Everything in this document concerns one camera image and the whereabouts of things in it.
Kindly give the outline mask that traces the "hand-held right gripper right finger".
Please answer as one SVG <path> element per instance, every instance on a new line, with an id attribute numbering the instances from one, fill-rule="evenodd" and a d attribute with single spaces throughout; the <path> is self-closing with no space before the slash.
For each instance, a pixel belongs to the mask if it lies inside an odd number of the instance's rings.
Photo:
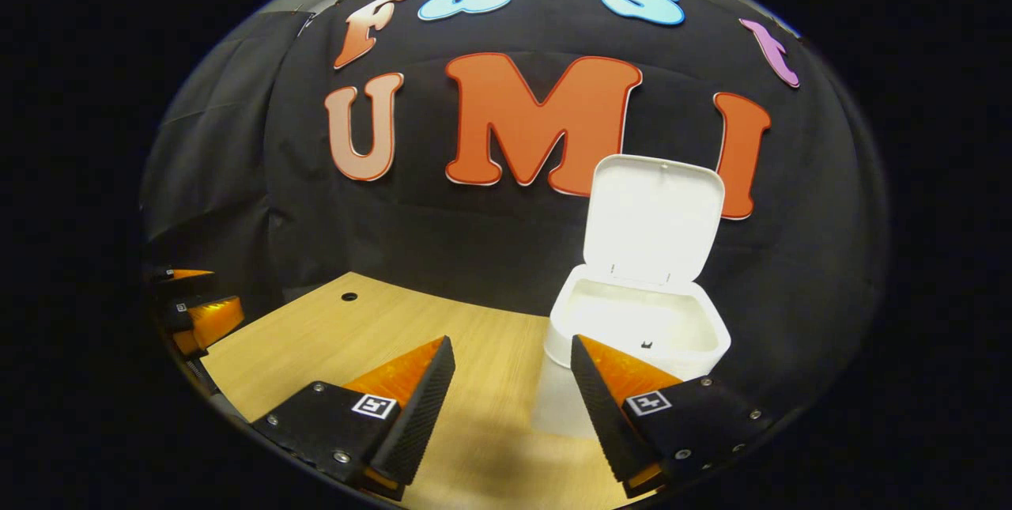
<path id="1" fill-rule="evenodd" d="M 585 334 L 572 337 L 570 369 L 629 498 L 686 487 L 730 466 L 780 420 L 719 378 L 684 380 Z"/>

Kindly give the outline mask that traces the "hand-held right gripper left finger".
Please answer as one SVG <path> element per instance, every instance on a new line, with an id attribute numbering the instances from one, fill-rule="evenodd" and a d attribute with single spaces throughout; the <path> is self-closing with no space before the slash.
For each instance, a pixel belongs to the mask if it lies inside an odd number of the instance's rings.
<path id="1" fill-rule="evenodd" d="M 444 335 L 341 385 L 315 380 L 251 427 L 308 468 L 401 501 L 414 482 L 455 373 Z"/>

